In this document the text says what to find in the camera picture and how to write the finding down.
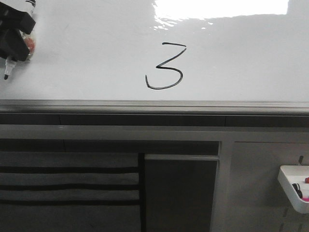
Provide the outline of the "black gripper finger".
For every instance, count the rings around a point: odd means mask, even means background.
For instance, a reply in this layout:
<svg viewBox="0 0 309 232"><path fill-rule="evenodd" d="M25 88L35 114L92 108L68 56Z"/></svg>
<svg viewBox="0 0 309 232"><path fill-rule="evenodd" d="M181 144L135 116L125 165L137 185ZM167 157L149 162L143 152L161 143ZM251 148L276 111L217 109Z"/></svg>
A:
<svg viewBox="0 0 309 232"><path fill-rule="evenodd" d="M31 34L35 24L35 20L28 12L0 3L0 30L18 29L25 34Z"/></svg>
<svg viewBox="0 0 309 232"><path fill-rule="evenodd" d="M18 29L0 30L0 57L7 59L12 57L19 61L25 61L29 55L29 49Z"/></svg>

